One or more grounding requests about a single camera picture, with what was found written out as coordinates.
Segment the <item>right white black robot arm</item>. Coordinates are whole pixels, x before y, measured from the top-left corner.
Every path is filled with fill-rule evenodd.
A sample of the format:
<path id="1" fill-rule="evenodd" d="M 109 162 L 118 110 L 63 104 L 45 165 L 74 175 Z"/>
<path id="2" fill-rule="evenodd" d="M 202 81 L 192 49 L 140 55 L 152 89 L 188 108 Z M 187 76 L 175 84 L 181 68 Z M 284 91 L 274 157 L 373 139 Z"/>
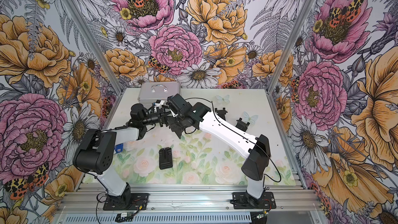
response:
<path id="1" fill-rule="evenodd" d="M 269 165 L 277 168 L 271 159 L 268 138 L 263 134 L 256 137 L 231 125 L 216 113 L 213 102 L 208 102 L 211 107 L 201 102 L 191 105 L 180 94 L 169 96 L 165 103 L 172 114 L 169 117 L 169 128 L 181 137 L 186 128 L 194 127 L 228 144 L 245 159 L 241 171 L 247 177 L 246 202 L 234 200 L 233 204 L 241 207 L 248 206 L 252 209 L 272 209 L 272 201 L 264 196 L 265 178 L 279 183 L 282 181 L 282 175 L 277 170 L 279 179 L 273 179 L 265 173 Z"/>

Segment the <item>black phone stand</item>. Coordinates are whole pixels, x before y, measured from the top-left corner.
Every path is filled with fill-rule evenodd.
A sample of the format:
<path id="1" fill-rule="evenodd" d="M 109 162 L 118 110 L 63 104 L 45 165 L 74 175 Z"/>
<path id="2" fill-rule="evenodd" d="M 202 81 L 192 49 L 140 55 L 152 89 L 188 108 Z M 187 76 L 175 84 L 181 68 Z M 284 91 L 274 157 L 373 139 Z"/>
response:
<path id="1" fill-rule="evenodd" d="M 190 117 L 169 116 L 167 117 L 167 120 L 169 129 L 174 132 L 179 139 L 186 128 L 194 125 L 194 119 Z"/>
<path id="2" fill-rule="evenodd" d="M 173 167 L 173 154 L 170 147 L 159 150 L 159 169 L 166 170 Z"/>
<path id="3" fill-rule="evenodd" d="M 244 122 L 242 118 L 239 118 L 238 120 L 236 120 L 236 128 L 240 129 L 243 132 L 246 132 L 250 123 L 249 122 Z"/>
<path id="4" fill-rule="evenodd" d="M 215 113 L 223 120 L 226 120 L 226 114 L 228 113 L 228 111 L 226 110 L 226 108 L 224 107 L 223 109 L 219 110 L 217 108 L 215 108 Z"/>

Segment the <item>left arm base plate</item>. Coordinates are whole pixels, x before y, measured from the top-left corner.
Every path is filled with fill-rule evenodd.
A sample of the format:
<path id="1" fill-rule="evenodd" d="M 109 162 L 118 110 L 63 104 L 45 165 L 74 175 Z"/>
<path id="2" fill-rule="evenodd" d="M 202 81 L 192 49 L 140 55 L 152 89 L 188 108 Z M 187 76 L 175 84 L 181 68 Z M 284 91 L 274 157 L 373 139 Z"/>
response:
<path id="1" fill-rule="evenodd" d="M 136 211 L 139 207 L 146 210 L 148 204 L 148 193 L 129 193 L 125 196 L 107 196 L 104 211 Z"/>

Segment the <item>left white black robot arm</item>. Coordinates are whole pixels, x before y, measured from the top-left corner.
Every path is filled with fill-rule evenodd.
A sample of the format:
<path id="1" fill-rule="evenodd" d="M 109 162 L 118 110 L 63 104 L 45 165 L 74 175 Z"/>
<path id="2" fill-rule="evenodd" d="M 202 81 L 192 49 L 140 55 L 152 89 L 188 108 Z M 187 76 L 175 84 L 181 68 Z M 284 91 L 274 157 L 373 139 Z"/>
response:
<path id="1" fill-rule="evenodd" d="M 115 147 L 143 139 L 149 125 L 168 126 L 170 114 L 164 101 L 153 103 L 150 109 L 137 103 L 131 107 L 131 118 L 125 125 L 86 132 L 74 153 L 73 165 L 81 172 L 94 176 L 103 186 L 106 193 L 104 210 L 128 210 L 137 202 L 130 185 L 120 178 L 113 167 Z"/>

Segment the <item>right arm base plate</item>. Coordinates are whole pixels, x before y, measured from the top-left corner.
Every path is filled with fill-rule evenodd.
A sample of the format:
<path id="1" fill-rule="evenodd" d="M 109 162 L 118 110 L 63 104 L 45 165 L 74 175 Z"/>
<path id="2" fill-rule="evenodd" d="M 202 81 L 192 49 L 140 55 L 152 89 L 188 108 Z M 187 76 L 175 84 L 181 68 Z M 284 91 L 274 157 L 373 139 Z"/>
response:
<path id="1" fill-rule="evenodd" d="M 247 192 L 234 192 L 230 204 L 233 205 L 234 209 L 271 210 L 277 207 L 274 194 L 270 191 L 264 191 L 259 199 L 254 198 Z"/>

